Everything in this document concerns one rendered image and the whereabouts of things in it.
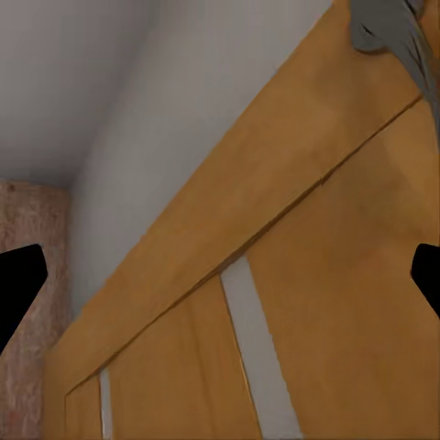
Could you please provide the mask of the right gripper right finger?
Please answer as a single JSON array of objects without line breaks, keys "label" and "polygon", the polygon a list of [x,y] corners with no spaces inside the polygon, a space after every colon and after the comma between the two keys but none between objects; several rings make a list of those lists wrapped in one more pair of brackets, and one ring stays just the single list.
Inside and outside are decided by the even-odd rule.
[{"label": "right gripper right finger", "polygon": [[420,244],[412,261],[411,276],[440,317],[440,247]]}]

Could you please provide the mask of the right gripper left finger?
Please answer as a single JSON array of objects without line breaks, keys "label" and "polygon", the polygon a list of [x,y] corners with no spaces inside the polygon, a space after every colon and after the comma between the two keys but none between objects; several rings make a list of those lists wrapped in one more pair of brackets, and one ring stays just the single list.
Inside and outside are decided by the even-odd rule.
[{"label": "right gripper left finger", "polygon": [[0,254],[0,355],[47,278],[40,245]]}]

